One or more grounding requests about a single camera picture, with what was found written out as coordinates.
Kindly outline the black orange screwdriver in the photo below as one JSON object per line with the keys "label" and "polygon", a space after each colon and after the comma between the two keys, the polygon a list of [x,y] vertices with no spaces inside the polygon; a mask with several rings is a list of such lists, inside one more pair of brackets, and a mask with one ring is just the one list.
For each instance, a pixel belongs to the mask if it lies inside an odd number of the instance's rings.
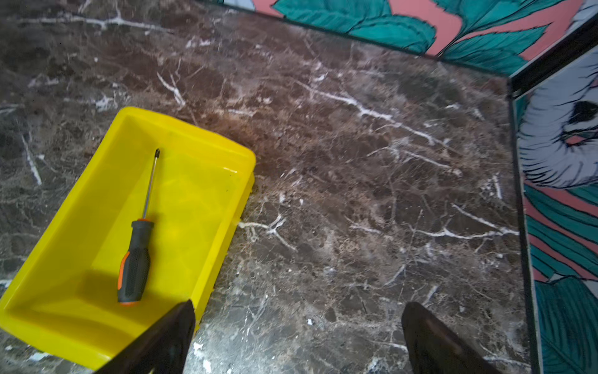
{"label": "black orange screwdriver", "polygon": [[159,157],[160,149],[157,148],[154,152],[143,213],[140,219],[132,222],[129,248],[119,268],[118,303],[122,305],[132,305],[139,302],[146,288],[150,271],[149,244],[154,229],[154,222],[148,220],[148,212]]}

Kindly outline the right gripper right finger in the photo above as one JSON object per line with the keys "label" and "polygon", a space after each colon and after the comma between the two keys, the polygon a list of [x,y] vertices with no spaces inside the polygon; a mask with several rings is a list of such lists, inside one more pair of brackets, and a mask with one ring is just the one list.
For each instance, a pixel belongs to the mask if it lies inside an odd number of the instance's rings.
{"label": "right gripper right finger", "polygon": [[500,374],[422,304],[407,303],[401,324],[414,373]]}

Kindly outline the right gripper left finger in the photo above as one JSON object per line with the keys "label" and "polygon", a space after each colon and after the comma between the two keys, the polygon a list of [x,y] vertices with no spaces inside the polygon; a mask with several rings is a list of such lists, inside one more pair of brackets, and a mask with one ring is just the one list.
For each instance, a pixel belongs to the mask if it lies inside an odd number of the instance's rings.
{"label": "right gripper left finger", "polygon": [[95,372],[182,373],[195,327],[193,303],[180,302]]}

